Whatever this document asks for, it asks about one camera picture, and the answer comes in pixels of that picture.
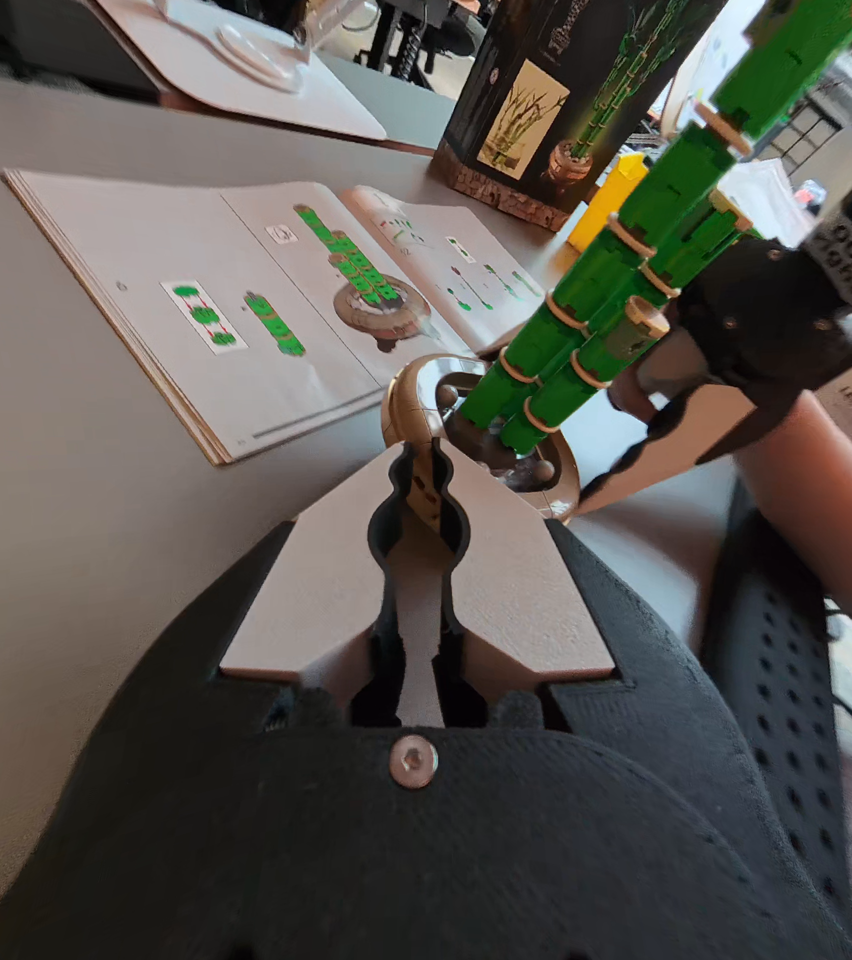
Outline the person's right forearm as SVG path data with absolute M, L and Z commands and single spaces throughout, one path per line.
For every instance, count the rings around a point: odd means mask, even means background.
M 852 619 L 852 440 L 805 390 L 734 462 L 759 512 Z

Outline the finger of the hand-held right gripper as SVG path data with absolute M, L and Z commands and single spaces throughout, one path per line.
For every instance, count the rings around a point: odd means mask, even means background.
M 643 438 L 582 489 L 576 514 L 610 506 L 715 458 L 713 450 L 755 411 L 741 390 L 685 390 L 657 412 Z
M 609 403 L 641 423 L 660 412 L 655 397 L 672 402 L 681 394 L 719 380 L 686 330 L 671 330 L 641 358 L 618 374 L 609 386 Z

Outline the green bamboo brick model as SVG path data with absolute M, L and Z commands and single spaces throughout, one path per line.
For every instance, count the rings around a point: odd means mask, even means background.
M 493 362 L 432 354 L 390 383 L 384 440 L 412 451 L 408 505 L 432 530 L 439 439 L 501 482 L 538 467 L 565 422 L 669 333 L 666 306 L 752 229 L 720 180 L 852 44 L 852 1 L 766 2 L 746 35 L 739 62 Z

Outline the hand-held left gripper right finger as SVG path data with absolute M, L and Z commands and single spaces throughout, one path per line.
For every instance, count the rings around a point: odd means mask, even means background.
M 439 663 L 487 707 L 544 686 L 605 681 L 615 661 L 554 533 L 562 524 L 447 439 L 432 443 L 442 575 Z

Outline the black box with green lights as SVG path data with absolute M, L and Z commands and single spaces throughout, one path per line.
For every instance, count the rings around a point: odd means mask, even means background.
M 87 2 L 0 1 L 0 79 L 151 104 L 164 92 Z

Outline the open instruction booklet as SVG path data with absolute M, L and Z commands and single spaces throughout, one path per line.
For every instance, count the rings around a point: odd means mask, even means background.
M 216 465 L 371 409 L 414 361 L 501 346 L 545 297 L 461 205 L 3 176 Z

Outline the grey desk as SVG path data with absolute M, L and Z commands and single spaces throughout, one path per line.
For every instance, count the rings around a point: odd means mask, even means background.
M 0 74 L 0 173 L 168 186 L 375 186 L 465 206 L 542 285 L 565 234 L 446 189 L 424 155 Z M 277 522 L 383 449 L 364 411 L 207 461 L 0 179 L 0 897 L 120 683 Z

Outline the black bamboo product box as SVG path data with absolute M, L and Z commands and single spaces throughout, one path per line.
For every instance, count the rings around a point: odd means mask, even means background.
M 437 174 L 559 232 L 725 5 L 501 2 L 433 156 Z

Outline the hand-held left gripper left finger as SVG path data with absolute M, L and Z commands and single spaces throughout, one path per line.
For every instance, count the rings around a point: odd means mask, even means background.
M 402 491 L 396 444 L 293 522 L 219 662 L 222 674 L 329 693 L 345 709 L 374 676 L 371 638 L 387 575 L 370 531 Z

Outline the yellow plastic bin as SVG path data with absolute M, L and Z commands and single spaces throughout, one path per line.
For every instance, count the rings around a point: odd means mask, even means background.
M 612 213 L 621 210 L 626 198 L 646 177 L 649 167 L 644 153 L 633 151 L 618 157 L 602 184 L 576 220 L 567 242 L 583 253 L 606 226 Z

